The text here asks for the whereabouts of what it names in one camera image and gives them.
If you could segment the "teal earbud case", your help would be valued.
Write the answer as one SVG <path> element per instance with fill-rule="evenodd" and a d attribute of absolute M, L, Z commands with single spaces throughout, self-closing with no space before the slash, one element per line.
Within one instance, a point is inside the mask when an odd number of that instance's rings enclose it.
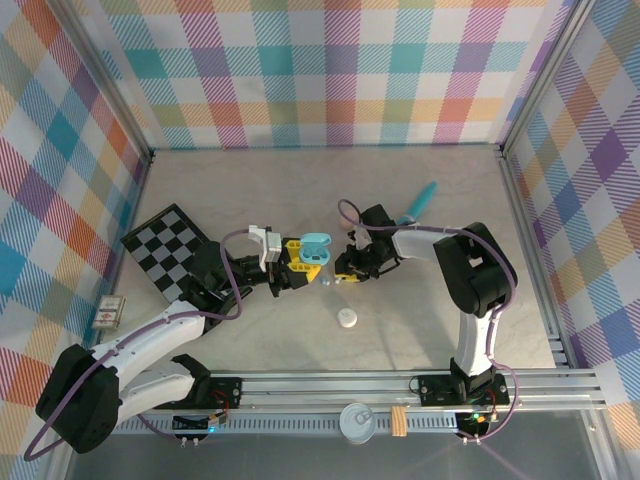
<path fill-rule="evenodd" d="M 310 232 L 300 237 L 300 261 L 309 265 L 324 266 L 330 260 L 328 246 L 332 238 L 327 233 Z"/>

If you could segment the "teal cylinder tool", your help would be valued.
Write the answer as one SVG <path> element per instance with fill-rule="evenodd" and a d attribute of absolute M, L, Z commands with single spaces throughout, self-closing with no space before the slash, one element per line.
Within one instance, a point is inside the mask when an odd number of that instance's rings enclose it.
<path fill-rule="evenodd" d="M 415 223 L 429 206 L 437 191 L 437 187 L 438 184 L 436 182 L 431 182 L 426 185 L 409 206 L 406 213 L 398 219 L 398 223 L 400 225 Z"/>

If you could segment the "black grey checkerboard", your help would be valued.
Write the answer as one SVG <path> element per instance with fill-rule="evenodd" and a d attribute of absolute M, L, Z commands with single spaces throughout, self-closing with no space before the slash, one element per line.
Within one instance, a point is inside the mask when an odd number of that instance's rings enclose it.
<path fill-rule="evenodd" d="M 175 204 L 121 238 L 126 251 L 170 303 L 227 315 L 236 299 L 220 243 L 211 241 Z"/>

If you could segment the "small printed card box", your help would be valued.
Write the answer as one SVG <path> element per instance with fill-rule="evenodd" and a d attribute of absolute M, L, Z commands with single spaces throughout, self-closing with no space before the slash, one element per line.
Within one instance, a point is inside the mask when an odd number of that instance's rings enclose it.
<path fill-rule="evenodd" d="M 126 298 L 122 295 L 103 295 L 98 304 L 92 328 L 105 331 L 117 330 L 125 303 Z"/>

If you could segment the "silver tin can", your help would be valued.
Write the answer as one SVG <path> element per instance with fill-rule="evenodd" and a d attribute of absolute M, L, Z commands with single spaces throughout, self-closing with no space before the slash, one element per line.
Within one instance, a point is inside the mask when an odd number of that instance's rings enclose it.
<path fill-rule="evenodd" d="M 373 411 L 362 403 L 351 403 L 341 412 L 339 427 L 342 435 L 352 444 L 368 442 L 376 432 Z"/>

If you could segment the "small control board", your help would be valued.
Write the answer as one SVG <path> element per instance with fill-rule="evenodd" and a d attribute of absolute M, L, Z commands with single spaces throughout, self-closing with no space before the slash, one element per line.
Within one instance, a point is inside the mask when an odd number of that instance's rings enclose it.
<path fill-rule="evenodd" d="M 224 412 L 205 417 L 176 415 L 172 417 L 172 429 L 214 433 L 226 423 L 227 419 L 228 416 Z"/>
<path fill-rule="evenodd" d="M 461 438 L 475 438 L 487 435 L 493 423 L 499 421 L 498 412 L 457 412 L 455 414 L 457 435 Z"/>

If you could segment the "aluminium front rail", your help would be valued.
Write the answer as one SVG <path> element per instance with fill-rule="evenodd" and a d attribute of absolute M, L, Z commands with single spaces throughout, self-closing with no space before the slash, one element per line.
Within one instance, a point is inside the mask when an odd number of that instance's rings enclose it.
<path fill-rule="evenodd" d="M 405 371 L 285 371 L 211 372 L 213 377 L 240 377 L 241 402 L 237 413 L 335 413 L 351 403 L 363 403 L 375 412 L 394 405 L 421 410 L 410 392 L 418 375 L 440 375 L 440 370 Z M 518 369 L 505 376 L 509 397 L 517 412 L 600 410 L 604 393 L 589 369 Z"/>

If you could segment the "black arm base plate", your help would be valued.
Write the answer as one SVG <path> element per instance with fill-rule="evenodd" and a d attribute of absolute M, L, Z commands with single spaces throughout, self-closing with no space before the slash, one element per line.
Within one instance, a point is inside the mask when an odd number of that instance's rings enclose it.
<path fill-rule="evenodd" d="M 465 394 L 449 375 L 418 375 L 409 381 L 409 390 L 419 397 L 422 407 L 508 406 L 510 397 L 506 380 L 497 374 L 492 382 Z"/>
<path fill-rule="evenodd" d="M 209 377 L 195 384 L 190 406 L 199 409 L 238 409 L 242 393 L 241 377 Z"/>

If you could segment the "aluminium side rail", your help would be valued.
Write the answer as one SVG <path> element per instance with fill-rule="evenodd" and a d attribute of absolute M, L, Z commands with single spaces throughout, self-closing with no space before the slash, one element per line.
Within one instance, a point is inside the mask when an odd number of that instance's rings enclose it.
<path fill-rule="evenodd" d="M 496 149 L 496 158 L 514 216 L 525 264 L 547 333 L 555 367 L 562 369 L 575 368 L 575 355 L 547 277 L 543 258 L 539 252 L 537 237 L 533 225 L 529 221 L 524 197 L 517 184 L 514 170 L 500 148 Z"/>
<path fill-rule="evenodd" d="M 130 230 L 133 229 L 133 226 L 138 216 L 138 211 L 140 208 L 142 197 L 145 192 L 146 184 L 148 182 L 149 173 L 150 173 L 150 170 L 152 169 L 154 161 L 155 161 L 155 152 L 151 151 L 151 156 L 149 157 L 149 159 L 142 162 L 142 167 L 139 175 L 139 182 L 137 184 L 136 190 L 134 191 L 134 196 L 132 197 L 132 200 L 130 202 L 131 208 L 130 208 L 129 215 L 127 217 L 127 223 L 122 228 L 121 232 L 116 236 L 115 257 L 113 261 L 109 260 L 107 264 L 108 282 L 106 283 L 105 287 L 100 290 L 100 293 L 113 294 L 116 290 L 116 286 L 118 283 L 118 279 L 120 276 L 120 272 L 122 270 L 122 265 L 125 257 L 125 247 L 122 243 L 121 238 L 124 237 L 126 234 L 129 233 Z"/>

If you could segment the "aluminium corner post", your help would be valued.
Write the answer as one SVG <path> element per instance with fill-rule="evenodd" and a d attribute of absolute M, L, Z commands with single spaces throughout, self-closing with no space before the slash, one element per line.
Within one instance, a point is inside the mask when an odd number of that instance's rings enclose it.
<path fill-rule="evenodd" d="M 504 161 L 512 155 L 516 143 L 524 135 L 542 97 L 554 80 L 569 53 L 583 24 L 597 0 L 562 0 L 558 12 L 549 26 L 544 26 L 545 36 L 535 51 L 530 69 L 523 80 L 523 94 L 518 93 L 505 124 L 496 139 L 496 150 Z"/>
<path fill-rule="evenodd" d="M 151 165 L 154 159 L 153 149 L 146 141 L 138 122 L 121 95 L 114 77 L 109 72 L 100 50 L 90 38 L 71 0 L 47 0 L 47 2 L 69 36 L 97 88 L 105 96 L 124 132 L 146 164 Z"/>

